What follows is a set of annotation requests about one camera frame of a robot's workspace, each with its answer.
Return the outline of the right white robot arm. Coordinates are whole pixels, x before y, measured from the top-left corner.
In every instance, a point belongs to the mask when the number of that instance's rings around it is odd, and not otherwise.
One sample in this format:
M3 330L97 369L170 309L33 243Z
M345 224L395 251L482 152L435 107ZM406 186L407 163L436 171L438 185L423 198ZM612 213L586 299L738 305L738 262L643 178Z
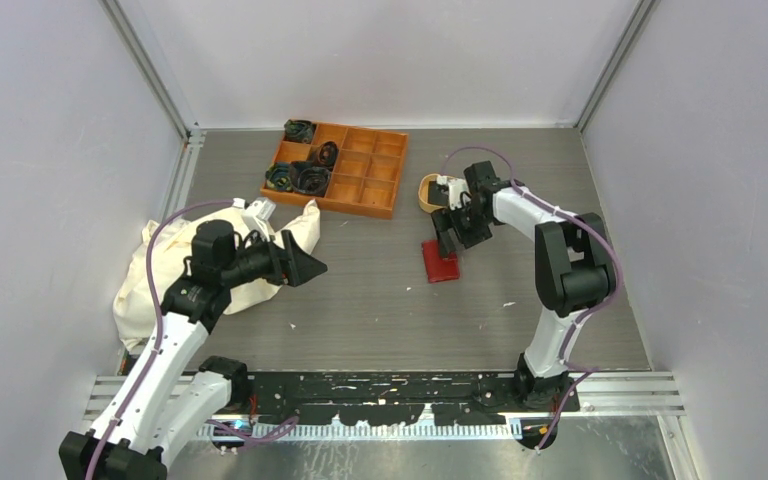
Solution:
M488 161L472 164L463 177L438 174L423 185L436 234L434 259L490 239L494 225L508 225L532 241L542 310L519 356L512 391L525 409L542 409L566 393L569 352L579 330L619 286L602 218L553 206L520 182L498 177Z

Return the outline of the tan oval tray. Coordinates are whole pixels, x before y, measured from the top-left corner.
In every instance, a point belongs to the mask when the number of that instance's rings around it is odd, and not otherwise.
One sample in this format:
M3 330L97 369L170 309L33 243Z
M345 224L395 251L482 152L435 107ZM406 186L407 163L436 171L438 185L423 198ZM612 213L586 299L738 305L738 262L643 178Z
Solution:
M419 206L425 213L431 214L436 210L449 207L448 177L443 175L441 183L438 182L439 177L440 174L431 173L420 181Z

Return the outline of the red card holder wallet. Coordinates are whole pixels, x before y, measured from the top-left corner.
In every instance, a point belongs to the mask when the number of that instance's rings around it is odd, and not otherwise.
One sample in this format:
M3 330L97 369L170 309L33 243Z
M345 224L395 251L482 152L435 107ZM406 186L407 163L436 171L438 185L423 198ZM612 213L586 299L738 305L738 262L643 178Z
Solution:
M430 284L454 281L460 278L458 258L455 253L446 257L440 255L437 240L428 240L421 244L421 252Z

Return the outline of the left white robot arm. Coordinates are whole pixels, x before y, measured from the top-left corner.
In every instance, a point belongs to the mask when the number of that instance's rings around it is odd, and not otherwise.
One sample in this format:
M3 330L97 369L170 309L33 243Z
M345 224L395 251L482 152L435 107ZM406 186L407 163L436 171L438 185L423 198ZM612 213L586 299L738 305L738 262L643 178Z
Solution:
M184 273L166 290L159 320L114 399L84 433L71 431L59 447L69 479L164 479L183 446L220 409L237 413L252 397L244 363L214 356L176 399L184 368L212 333L232 289L257 280L299 286L326 272L289 231L279 241L232 224L198 226Z

